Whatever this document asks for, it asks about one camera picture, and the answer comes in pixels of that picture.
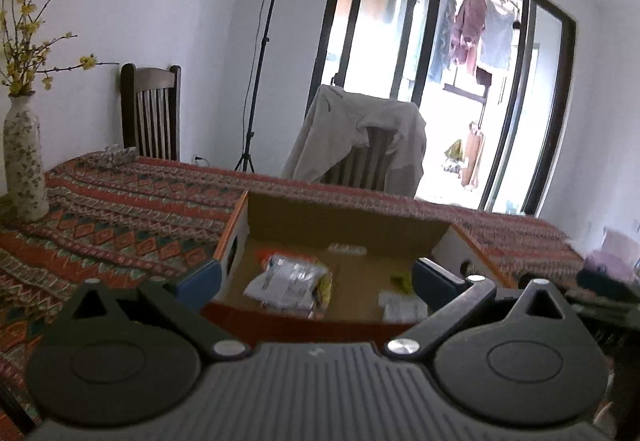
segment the purple cloth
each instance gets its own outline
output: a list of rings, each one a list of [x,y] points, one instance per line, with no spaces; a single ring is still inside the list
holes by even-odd
[[[462,2],[451,28],[451,57],[456,65],[465,64],[469,49],[478,46],[485,18],[485,0]]]
[[[631,284],[636,278],[633,267],[626,265],[620,257],[599,249],[585,259],[584,268],[625,284]]]

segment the yellow object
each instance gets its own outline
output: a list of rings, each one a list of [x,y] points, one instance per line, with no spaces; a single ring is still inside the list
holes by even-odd
[[[415,294],[410,273],[396,273],[395,275],[391,275],[391,284],[404,295],[412,296]]]
[[[331,272],[326,275],[322,275],[318,284],[316,285],[316,292],[318,293],[318,303],[323,310],[326,310],[331,300],[331,289],[333,284],[333,277]]]

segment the chair backrest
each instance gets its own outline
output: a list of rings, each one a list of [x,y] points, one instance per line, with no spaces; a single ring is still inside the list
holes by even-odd
[[[385,191],[386,171],[391,163],[386,149],[393,141],[394,133],[373,127],[368,128],[367,133],[369,146],[352,148],[346,158],[324,175],[322,182]]]
[[[122,138],[146,157],[180,161],[180,68],[120,71]]]

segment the metal screw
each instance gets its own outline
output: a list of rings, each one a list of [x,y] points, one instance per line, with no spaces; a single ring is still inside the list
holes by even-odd
[[[246,346],[237,340],[222,340],[213,346],[213,352],[225,358],[240,356],[246,351]]]
[[[398,356],[412,355],[420,349],[420,344],[411,338],[396,338],[386,344],[390,353]]]

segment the glass pane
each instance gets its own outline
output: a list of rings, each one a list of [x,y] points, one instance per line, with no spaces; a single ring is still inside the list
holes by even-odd
[[[520,19],[522,0],[484,0],[489,13],[484,30],[481,25],[479,39],[468,46],[466,59],[456,61],[452,34],[464,1],[440,0],[438,5],[420,102],[420,113],[427,122],[427,152],[417,197],[478,208],[511,94],[520,34],[513,29],[513,21]],[[484,110],[475,96],[485,98]],[[461,151],[459,157],[447,154],[456,147]]]
[[[347,19],[351,9],[352,0],[338,0],[335,8],[334,24],[331,26],[329,35],[329,45],[327,47],[324,70],[322,71],[322,83],[330,84],[331,79],[338,72],[340,56],[344,45],[344,36],[347,31]]]
[[[416,0],[414,18],[409,34],[409,45],[407,47],[404,70],[398,90],[398,100],[400,101],[411,101],[414,91],[415,73],[418,70],[418,59],[420,58],[422,40],[424,39],[424,26],[427,23],[428,8],[429,0]]]
[[[345,90],[389,97],[406,5],[407,0],[361,0]]]
[[[494,212],[522,212],[546,139],[556,92],[562,22],[536,7],[536,28],[529,81],[513,149],[494,204]]]

